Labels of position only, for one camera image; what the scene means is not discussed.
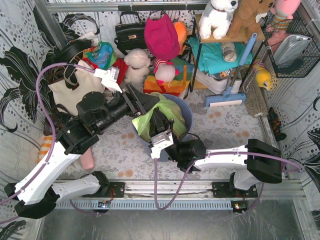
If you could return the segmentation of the red cloth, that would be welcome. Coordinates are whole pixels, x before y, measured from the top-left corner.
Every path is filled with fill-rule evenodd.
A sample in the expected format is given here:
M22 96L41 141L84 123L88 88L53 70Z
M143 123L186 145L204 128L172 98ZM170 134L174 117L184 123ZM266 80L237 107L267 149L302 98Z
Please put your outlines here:
M112 57L110 61L111 72L114 77L117 77L117 84L120 86L125 78L125 74L128 69L128 65L125 63L123 58Z

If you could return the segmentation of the magenta hat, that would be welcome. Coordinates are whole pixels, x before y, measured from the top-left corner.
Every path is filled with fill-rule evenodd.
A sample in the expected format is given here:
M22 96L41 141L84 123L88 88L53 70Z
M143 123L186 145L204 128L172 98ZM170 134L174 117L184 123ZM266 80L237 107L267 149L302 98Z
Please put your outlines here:
M173 22L166 13L160 19L148 18L146 20L144 40L148 50L155 58L170 61L179 55L178 35Z

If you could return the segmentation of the brown teddy bear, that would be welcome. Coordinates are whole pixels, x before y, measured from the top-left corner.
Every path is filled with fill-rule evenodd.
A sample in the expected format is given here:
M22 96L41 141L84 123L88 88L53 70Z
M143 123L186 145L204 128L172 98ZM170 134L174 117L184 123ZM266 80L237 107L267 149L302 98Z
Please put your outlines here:
M233 14L227 36L236 38L242 28L246 30L248 38L258 33L261 18L268 14L274 4L274 0L241 0Z

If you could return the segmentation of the orange plush toy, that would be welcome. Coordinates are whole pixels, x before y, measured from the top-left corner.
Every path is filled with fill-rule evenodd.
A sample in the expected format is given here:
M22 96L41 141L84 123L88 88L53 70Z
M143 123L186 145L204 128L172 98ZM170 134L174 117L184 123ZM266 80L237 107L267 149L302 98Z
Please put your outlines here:
M184 42L187 39L187 27L181 21L176 21L173 25L177 33L180 51L183 52L185 49Z

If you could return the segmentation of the silver pouch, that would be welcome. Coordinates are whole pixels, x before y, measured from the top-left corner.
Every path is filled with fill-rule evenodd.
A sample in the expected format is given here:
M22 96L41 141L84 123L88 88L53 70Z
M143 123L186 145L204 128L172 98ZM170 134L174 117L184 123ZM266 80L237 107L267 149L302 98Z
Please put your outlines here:
M312 38L305 35L289 35L282 41L273 55L275 64L281 65L297 59L311 41Z

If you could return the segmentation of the cream plush sheep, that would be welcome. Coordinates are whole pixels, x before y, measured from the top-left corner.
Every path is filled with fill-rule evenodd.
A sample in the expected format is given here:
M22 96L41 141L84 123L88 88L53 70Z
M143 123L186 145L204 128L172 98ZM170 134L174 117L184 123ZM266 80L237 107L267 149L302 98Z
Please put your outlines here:
M147 52L140 48L133 49L124 57L124 63L128 66L124 81L142 84L150 72L151 59Z

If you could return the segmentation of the green trash bag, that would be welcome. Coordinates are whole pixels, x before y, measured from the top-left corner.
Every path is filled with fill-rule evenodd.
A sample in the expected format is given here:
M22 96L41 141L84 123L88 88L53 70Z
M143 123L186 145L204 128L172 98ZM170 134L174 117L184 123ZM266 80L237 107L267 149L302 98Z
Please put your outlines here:
M148 96L158 98L159 102L146 114L132 120L137 135L145 142L150 142L153 136L168 130L182 140L192 129L193 114L189 105L171 94L152 92Z

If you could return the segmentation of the white plush dog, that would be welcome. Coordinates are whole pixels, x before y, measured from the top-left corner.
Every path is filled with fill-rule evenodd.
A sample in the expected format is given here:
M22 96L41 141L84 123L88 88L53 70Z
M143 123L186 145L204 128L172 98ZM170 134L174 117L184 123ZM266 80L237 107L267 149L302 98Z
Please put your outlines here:
M202 40L213 37L220 40L227 35L238 0L210 0L199 20L199 36Z

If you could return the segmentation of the black metal shelf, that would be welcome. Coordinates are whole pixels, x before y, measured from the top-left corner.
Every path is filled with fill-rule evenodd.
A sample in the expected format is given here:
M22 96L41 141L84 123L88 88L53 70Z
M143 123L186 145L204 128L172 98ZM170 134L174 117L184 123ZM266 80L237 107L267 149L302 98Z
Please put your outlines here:
M239 32L239 35L234 38L230 38L228 36L223 37L222 39L214 39L212 36L209 39L201 39L199 35L199 21L201 19L200 14L195 15L195 19L193 21L193 29L192 29L192 35L188 40L189 44L189 60L193 60L193 65L194 65L194 73L191 78L191 81L188 85L187 90L190 92L193 92L196 89L207 89L206 86L204 86L202 83L196 80L196 73L200 72L197 70L198 67L198 61L200 58L200 53L201 53L201 48L202 44L206 43L220 43L221 50L222 50L222 56L223 59L226 62L232 63L235 62L237 59L237 54L236 54L236 47L235 43L240 43L240 44L247 44L249 41L249 37L246 36L246 30L241 29ZM222 72L218 72L212 75L209 75L208 73L204 73L205 75L209 77L213 77L217 80L221 80L228 75L233 73L232 68L227 69Z

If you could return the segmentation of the pink plush toy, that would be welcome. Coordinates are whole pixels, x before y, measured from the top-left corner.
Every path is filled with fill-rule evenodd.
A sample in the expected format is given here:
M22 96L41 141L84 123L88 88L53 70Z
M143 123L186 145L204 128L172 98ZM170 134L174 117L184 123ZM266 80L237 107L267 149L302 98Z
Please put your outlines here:
M273 17L266 26L266 31L286 30L293 20L293 14L298 9L300 3L301 0L275 0L274 7L270 9Z

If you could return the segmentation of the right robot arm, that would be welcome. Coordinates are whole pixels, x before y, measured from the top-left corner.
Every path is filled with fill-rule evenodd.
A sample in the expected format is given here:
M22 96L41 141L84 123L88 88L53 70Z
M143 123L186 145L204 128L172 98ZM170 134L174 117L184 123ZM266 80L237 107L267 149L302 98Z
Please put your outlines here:
M280 151L258 139L227 149L207 149L197 136L180 141L173 132L174 120L155 108L149 121L150 156L159 159L166 152L169 160L176 162L184 173L213 168L238 168L230 175L230 191L247 191L258 182L279 184L282 182Z

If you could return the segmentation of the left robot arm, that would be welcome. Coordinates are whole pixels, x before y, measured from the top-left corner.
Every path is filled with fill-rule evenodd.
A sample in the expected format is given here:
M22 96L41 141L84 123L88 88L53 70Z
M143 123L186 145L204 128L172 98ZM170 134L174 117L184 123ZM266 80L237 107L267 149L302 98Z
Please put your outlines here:
M130 83L126 92L117 91L111 101L98 91L87 93L76 105L78 114L54 137L54 146L20 182L9 183L4 190L17 200L19 217L40 219L61 202L77 197L102 197L111 193L110 181L101 171L64 183L56 179L74 160L99 141L99 136L124 116L145 115L159 101L158 96L138 91Z

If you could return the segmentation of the aluminium rail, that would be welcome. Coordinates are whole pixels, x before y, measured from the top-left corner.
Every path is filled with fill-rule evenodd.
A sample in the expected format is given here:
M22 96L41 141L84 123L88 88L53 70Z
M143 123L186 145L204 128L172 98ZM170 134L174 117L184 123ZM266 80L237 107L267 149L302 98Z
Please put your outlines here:
M151 199L157 196L158 199L168 199L177 196L178 199L192 198L214 198L214 199L236 199L235 198L216 198L212 192L211 180L111 180L111 182L125 182L125 199L143 198ZM281 183L261 183L255 184L258 196L265 199L305 199L306 195L299 180L283 180ZM99 190L92 177L86 176L77 180L57 180L53 183L52 189L58 195L58 204L77 198L109 198L95 197L94 194Z

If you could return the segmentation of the orange checkered cloth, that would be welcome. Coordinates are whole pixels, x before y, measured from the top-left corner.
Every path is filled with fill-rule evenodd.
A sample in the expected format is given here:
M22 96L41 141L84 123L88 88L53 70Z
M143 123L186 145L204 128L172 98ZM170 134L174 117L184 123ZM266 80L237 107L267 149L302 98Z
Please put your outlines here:
M50 150L52 140L53 140L52 135L44 136L42 144L40 146L40 150L38 152L38 157L37 157L37 161L36 161L37 164L45 157L45 155Z

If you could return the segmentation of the teal cloth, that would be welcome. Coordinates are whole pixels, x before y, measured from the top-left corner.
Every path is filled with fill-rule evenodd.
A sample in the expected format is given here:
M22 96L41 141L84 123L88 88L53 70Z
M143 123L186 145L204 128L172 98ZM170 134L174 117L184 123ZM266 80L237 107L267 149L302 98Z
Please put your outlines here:
M219 42L203 43L198 60L197 70L209 75L217 74L228 69L236 68L245 51L246 46L242 43L234 43L236 61L227 62L223 58L221 44Z

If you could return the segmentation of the cream canvas tote bag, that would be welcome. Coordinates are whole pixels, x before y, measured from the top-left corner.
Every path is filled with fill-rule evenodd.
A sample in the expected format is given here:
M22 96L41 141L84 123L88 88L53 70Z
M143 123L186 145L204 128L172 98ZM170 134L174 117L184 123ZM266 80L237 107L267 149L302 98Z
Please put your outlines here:
M83 69L77 69L75 71L75 76L78 80L79 86L74 90L67 88L64 80L60 80L49 85L49 88L53 92L55 104L63 105L73 116L78 114L76 105L87 93L104 93L105 91L105 86L102 85L101 78L95 77L91 72Z

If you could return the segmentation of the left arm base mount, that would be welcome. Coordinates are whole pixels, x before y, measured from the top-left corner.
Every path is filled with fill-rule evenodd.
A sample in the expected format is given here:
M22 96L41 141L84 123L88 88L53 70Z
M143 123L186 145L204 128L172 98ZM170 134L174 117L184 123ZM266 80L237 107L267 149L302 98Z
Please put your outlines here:
M112 181L108 186L100 188L94 196L96 198L123 198L125 193L125 182Z

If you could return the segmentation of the yellow plush duck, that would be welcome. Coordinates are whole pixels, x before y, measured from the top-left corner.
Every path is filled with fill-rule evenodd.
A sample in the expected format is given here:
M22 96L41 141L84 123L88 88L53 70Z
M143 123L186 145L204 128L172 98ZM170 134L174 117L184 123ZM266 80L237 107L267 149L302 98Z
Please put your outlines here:
M255 80L257 82L258 87L264 88L267 91L271 90L272 87L272 75L265 68L263 62L255 62L253 64Z

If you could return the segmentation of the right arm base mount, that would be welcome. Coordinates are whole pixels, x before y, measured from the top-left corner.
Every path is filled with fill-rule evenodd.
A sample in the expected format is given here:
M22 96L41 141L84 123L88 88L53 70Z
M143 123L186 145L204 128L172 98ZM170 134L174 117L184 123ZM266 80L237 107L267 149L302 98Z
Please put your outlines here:
M211 185L215 198L256 198L258 196L255 184L248 190L237 189L228 181L214 181Z

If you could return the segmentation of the pink case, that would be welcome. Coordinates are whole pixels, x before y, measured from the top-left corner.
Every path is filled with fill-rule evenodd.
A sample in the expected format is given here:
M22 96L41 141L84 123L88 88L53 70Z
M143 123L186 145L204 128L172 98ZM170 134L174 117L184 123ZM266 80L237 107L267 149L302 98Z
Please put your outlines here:
M88 171L94 168L95 160L94 160L92 150L90 148L80 156L80 164L82 169L85 171Z

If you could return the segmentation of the rainbow striped bag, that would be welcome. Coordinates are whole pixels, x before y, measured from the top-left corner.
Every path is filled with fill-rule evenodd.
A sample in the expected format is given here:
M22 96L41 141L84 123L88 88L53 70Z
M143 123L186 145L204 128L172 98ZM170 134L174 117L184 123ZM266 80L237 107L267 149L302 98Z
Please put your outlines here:
M170 62L172 62L175 68L179 70L179 74L176 75L171 82L160 84L155 78L155 67L152 64L154 69L153 72L150 73L144 81L144 93L151 94L153 92L157 92L178 97L183 91L187 89L193 76L194 65L178 57L172 59Z

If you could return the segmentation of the black leather handbag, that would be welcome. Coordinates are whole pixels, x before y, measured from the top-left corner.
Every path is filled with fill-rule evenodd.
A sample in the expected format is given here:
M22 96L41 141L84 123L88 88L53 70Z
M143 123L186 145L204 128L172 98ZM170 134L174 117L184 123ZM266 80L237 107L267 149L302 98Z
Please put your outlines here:
M124 24L122 16L125 15L135 15L138 21ZM120 22L115 26L116 38L114 43L122 54L126 56L128 54L127 51L134 49L146 50L148 48L144 37L145 25L145 22L141 20L136 11L123 11L120 14Z

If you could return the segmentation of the dark brown bag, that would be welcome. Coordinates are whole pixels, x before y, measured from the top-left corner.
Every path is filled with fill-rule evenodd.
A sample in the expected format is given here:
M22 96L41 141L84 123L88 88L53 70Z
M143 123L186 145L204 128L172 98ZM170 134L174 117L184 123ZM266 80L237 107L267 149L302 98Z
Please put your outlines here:
M75 116L71 114L66 107L58 103L52 108L49 117L52 120L55 132L57 133ZM48 119L45 119L43 134L45 136L51 136L53 134L53 130Z

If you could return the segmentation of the blue trash bin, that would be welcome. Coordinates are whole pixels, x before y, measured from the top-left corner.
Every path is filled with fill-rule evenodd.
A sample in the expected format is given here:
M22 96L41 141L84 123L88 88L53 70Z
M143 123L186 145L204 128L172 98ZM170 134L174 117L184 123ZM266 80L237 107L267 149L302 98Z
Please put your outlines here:
M187 131L191 132L192 127L193 127L193 113L192 113L190 106L187 104L187 102L185 100L183 100L177 96L171 95L171 94L163 94L162 96L164 98L166 98L167 100L170 100L179 106L180 111L181 111L180 115L184 119L184 125L187 128ZM133 132L136 134L137 138L142 142L142 146L143 146L142 149L147 154L147 156L150 158L151 157L151 150L149 149L149 143L147 141L144 141L144 139L141 138L141 136L138 134L138 132L133 124L133 120L131 122L132 122L131 125L133 128Z

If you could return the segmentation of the wooden broom stick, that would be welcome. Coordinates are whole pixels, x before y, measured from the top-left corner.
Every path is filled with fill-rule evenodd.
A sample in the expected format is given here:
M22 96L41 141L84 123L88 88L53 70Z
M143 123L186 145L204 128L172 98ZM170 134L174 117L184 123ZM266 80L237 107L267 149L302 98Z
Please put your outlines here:
M260 123L260 127L263 133L264 142L266 144L272 145L271 138L269 136L267 126L264 121L264 117L267 116L267 104L265 102L265 99L263 97L262 91L259 87L255 88L255 94L256 94L256 113L255 117L258 119Z

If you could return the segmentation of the black orange toy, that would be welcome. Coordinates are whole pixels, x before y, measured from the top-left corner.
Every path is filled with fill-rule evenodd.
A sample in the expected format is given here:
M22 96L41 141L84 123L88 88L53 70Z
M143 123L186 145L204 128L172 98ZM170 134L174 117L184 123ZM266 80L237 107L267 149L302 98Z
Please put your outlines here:
M277 142L280 142L287 137L285 133L281 132L281 122L279 120L279 116L272 107L270 107L268 110L268 122Z

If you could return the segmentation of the colourful scarf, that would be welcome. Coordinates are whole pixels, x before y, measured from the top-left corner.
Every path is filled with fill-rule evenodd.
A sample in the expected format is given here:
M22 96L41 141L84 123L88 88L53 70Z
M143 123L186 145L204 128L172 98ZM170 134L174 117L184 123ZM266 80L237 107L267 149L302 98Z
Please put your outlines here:
M107 70L117 60L117 55L109 42L100 41L97 46L85 49L83 58L94 69Z

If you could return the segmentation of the pink white plush doll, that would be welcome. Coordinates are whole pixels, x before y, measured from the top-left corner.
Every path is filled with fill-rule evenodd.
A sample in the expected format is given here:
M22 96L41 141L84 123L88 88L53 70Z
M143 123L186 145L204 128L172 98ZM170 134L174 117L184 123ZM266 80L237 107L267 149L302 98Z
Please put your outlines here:
M170 83L180 73L171 61L155 58L153 66L153 73L159 84Z

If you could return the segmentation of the white sneaker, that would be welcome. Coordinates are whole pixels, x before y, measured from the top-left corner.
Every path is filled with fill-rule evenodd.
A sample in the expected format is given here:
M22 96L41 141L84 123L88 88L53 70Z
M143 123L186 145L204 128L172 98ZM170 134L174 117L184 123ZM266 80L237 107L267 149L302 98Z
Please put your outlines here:
M228 77L216 79L211 76L205 75L203 72L198 71L195 79L206 86L211 92L216 95L221 95L230 85L231 80ZM241 74L239 73L230 91L231 94L237 94L242 84Z

